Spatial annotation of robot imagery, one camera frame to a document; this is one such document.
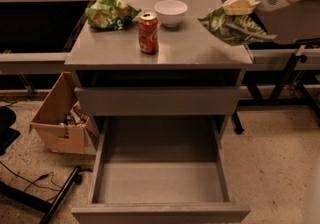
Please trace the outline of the grey drawer cabinet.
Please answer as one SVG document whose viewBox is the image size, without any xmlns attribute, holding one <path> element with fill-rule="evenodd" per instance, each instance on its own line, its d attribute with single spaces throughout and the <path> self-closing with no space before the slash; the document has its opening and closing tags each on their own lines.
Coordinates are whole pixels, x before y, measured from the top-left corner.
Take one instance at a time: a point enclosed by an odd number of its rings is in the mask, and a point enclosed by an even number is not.
<svg viewBox="0 0 320 224">
<path fill-rule="evenodd" d="M 151 11 L 161 0 L 124 1 Z M 246 49 L 224 44 L 198 21 L 200 16 L 219 6 L 220 0 L 180 1 L 188 6 L 186 16 L 173 29 L 158 27 L 159 50 L 155 54 L 140 50 L 135 25 L 115 32 L 99 32 L 84 26 L 66 61 L 75 77 L 76 88 L 240 89 L 245 71 L 252 63 Z M 208 117 L 215 121 L 222 148 L 222 136 L 232 114 L 88 116 L 100 133 L 105 120 L 113 117 Z"/>
</svg>

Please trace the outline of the white bowl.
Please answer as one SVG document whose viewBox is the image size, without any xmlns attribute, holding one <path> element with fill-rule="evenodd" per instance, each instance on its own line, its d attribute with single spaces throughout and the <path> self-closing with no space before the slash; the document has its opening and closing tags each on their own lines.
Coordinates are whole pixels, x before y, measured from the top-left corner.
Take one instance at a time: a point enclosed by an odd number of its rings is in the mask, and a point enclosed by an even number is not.
<svg viewBox="0 0 320 224">
<path fill-rule="evenodd" d="M 178 0 L 163 0 L 154 5 L 160 23 L 165 27 L 179 25 L 188 10 L 188 6 Z"/>
</svg>

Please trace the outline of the open grey middle drawer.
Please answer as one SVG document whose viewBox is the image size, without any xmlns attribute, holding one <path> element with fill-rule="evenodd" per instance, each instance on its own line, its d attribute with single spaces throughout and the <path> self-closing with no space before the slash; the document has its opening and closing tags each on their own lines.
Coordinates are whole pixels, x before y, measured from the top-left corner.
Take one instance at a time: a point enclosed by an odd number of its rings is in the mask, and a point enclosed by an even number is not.
<svg viewBox="0 0 320 224">
<path fill-rule="evenodd" d="M 215 121 L 208 117 L 105 120 L 80 224 L 240 224 Z"/>
</svg>

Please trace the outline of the closed grey top drawer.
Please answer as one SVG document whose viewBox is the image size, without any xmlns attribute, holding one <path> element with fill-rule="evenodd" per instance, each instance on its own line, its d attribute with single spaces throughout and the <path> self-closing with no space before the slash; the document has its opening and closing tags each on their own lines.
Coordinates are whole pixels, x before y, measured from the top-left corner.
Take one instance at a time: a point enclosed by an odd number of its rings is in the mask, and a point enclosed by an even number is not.
<svg viewBox="0 0 320 224">
<path fill-rule="evenodd" d="M 77 87 L 75 94 L 90 116 L 228 115 L 236 109 L 240 89 Z"/>
</svg>

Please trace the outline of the green patterned chip bag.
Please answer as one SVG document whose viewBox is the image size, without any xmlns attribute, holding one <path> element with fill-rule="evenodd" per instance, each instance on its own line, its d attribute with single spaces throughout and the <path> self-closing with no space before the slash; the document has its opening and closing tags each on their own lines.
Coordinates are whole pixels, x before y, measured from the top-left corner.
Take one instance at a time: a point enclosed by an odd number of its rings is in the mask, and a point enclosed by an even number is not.
<svg viewBox="0 0 320 224">
<path fill-rule="evenodd" d="M 122 0 L 97 0 L 85 14 L 92 28 L 123 30 L 141 12 Z"/>
</svg>

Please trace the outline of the orange soda can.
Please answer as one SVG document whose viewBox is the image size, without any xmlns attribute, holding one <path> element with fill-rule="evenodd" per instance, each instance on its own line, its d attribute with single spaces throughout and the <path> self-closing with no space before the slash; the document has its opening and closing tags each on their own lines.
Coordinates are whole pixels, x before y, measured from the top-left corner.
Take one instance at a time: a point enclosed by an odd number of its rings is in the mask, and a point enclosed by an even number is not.
<svg viewBox="0 0 320 224">
<path fill-rule="evenodd" d="M 142 14 L 138 20 L 138 41 L 140 50 L 146 54 L 158 51 L 158 19 L 155 13 Z"/>
</svg>

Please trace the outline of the green jalapeno chip bag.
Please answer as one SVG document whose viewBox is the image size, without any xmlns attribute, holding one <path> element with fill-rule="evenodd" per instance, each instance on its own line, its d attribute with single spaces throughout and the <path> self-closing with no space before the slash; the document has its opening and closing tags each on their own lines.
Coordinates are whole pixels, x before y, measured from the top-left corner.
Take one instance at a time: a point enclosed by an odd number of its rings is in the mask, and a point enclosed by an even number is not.
<svg viewBox="0 0 320 224">
<path fill-rule="evenodd" d="M 276 35 L 268 34 L 250 15 L 228 15 L 223 7 L 211 10 L 198 21 L 216 38 L 231 45 L 271 42 Z"/>
</svg>

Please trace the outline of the cardboard box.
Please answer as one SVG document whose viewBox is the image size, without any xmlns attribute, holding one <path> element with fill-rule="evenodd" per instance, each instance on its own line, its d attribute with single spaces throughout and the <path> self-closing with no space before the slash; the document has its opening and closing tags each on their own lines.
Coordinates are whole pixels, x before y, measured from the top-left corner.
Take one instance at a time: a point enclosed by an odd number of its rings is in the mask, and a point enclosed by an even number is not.
<svg viewBox="0 0 320 224">
<path fill-rule="evenodd" d="M 30 126 L 53 152 L 95 155 L 99 134 L 90 119 L 79 125 L 67 124 L 67 116 L 78 103 L 75 83 L 63 72 L 46 96 Z"/>
</svg>

